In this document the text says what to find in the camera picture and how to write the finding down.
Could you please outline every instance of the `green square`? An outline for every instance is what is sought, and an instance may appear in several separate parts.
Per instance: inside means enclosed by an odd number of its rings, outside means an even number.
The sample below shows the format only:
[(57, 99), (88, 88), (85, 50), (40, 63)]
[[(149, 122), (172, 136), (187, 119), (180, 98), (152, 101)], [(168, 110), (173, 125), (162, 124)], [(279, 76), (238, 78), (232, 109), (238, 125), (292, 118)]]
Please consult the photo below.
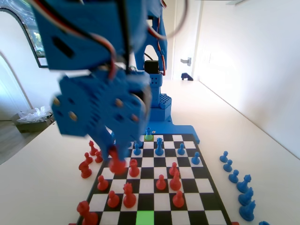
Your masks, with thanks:
[(138, 211), (136, 225), (154, 225), (154, 211)]
[(144, 142), (153, 142), (154, 141), (154, 136), (153, 135), (151, 135), (152, 136), (151, 140), (146, 140), (145, 136), (146, 135), (144, 135)]

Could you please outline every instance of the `table surface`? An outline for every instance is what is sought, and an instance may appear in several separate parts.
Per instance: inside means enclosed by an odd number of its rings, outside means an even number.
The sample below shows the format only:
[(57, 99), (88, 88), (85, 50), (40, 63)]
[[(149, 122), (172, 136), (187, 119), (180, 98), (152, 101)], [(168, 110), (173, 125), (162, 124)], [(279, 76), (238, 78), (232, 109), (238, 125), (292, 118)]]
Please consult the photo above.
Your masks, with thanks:
[[(165, 81), (172, 97), (174, 124), (193, 125), (199, 147), (232, 221), (257, 225), (300, 224), (300, 161), (199, 82)], [(61, 136), (51, 125), (10, 160), (0, 165), (0, 218), (5, 225), (67, 225), (78, 219), (99, 164), (83, 180), (78, 170), (90, 137)], [(219, 156), (228, 151), (239, 179), (251, 174), (255, 219), (239, 215), (240, 192), (228, 180)]]

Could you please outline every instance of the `chessboard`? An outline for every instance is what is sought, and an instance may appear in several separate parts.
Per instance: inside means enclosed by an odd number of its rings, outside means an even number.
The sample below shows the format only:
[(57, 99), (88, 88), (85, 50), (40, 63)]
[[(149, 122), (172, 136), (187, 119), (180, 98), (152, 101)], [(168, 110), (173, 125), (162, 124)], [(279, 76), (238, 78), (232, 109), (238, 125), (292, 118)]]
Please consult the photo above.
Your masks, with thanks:
[[(205, 164), (203, 156), (192, 134), (182, 135), (153, 135), (152, 141), (143, 142), (141, 154), (134, 154), (133, 143), (129, 148), (126, 160), (126, 171), (122, 175), (113, 174), (108, 166), (108, 161), (103, 162), (98, 175), (103, 175), (109, 182), (105, 191), (97, 189), (96, 178), (87, 202), (90, 212), (98, 215), (98, 225), (231, 225), (217, 188), (212, 180), (210, 172)], [(157, 138), (162, 138), (163, 155), (157, 156)], [(180, 144), (184, 144), (185, 154), (179, 155), (177, 150)], [(194, 165), (191, 158), (195, 152), (200, 153), (200, 164)], [(137, 177), (131, 177), (129, 161), (137, 160), (140, 173)], [(180, 191), (183, 193), (185, 203), (183, 207), (176, 208), (173, 204), (173, 196), (176, 191), (170, 188), (169, 174), (172, 163), (177, 163), (182, 183)], [(163, 175), (167, 183), (162, 191), (156, 187), (159, 175)], [(124, 184), (132, 184), (136, 203), (132, 208), (126, 208), (123, 203)], [(120, 203), (116, 208), (107, 205), (108, 193), (113, 190), (120, 197)], [(77, 225), (82, 225), (83, 217), (79, 217)]]

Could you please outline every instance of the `floor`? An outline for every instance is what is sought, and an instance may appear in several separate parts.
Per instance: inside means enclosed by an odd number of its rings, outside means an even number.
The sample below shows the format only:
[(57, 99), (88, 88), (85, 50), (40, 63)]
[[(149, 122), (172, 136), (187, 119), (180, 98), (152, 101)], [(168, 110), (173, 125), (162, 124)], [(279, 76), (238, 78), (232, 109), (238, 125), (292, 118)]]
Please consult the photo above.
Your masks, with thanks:
[(0, 165), (9, 160), (39, 134), (40, 132), (21, 134), (12, 121), (0, 121)]

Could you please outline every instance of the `blue pawn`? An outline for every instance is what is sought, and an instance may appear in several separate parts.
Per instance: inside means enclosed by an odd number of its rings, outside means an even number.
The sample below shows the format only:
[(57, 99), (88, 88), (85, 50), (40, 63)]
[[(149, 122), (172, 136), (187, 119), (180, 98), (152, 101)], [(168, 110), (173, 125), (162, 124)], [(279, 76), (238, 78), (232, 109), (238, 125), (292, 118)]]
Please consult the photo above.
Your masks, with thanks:
[(200, 163), (200, 159), (199, 159), (200, 153), (199, 152), (195, 152), (195, 156), (192, 157), (192, 163), (195, 165), (198, 165)]
[(230, 175), (228, 176), (228, 179), (229, 179), (232, 183), (237, 183), (237, 182), (239, 181), (238, 175), (239, 175), (239, 171), (238, 171), (238, 170), (234, 170), (234, 171), (233, 171), (233, 174), (230, 174)]
[(240, 216), (243, 217), (243, 219), (246, 221), (254, 220), (253, 211), (254, 211), (255, 206), (256, 206), (255, 201), (250, 202), (249, 205), (241, 206), (240, 207)]
[(238, 182), (236, 184), (237, 189), (241, 192), (241, 193), (246, 193), (249, 188), (248, 188), (248, 183), (251, 181), (251, 176), (250, 175), (246, 175), (244, 177), (244, 181), (243, 182)]
[(133, 151), (133, 153), (138, 156), (141, 154), (141, 150), (139, 149), (139, 144), (135, 144), (135, 150)]
[(228, 152), (225, 151), (225, 152), (223, 153), (223, 155), (220, 156), (220, 161), (221, 161), (222, 163), (227, 163), (227, 161), (228, 161), (228, 159), (227, 159), (227, 157), (226, 157), (227, 155), (228, 155)]
[(226, 171), (226, 172), (231, 172), (232, 170), (233, 170), (233, 168), (231, 167), (231, 164), (233, 163), (233, 161), (232, 160), (228, 160), (227, 161), (227, 164), (225, 164), (224, 166), (223, 166), (223, 169)]
[(251, 198), (253, 196), (252, 187), (245, 194), (239, 195), (239, 202), (241, 205), (246, 206), (251, 202)]
[(160, 137), (157, 139), (157, 149), (155, 149), (155, 154), (157, 154), (158, 156), (163, 155), (164, 150), (162, 149), (161, 145), (163, 143), (163, 139), (161, 139)]
[(185, 152), (186, 151), (184, 150), (184, 144), (181, 143), (180, 144), (180, 149), (177, 150), (177, 153), (182, 156), (182, 155), (184, 155)]

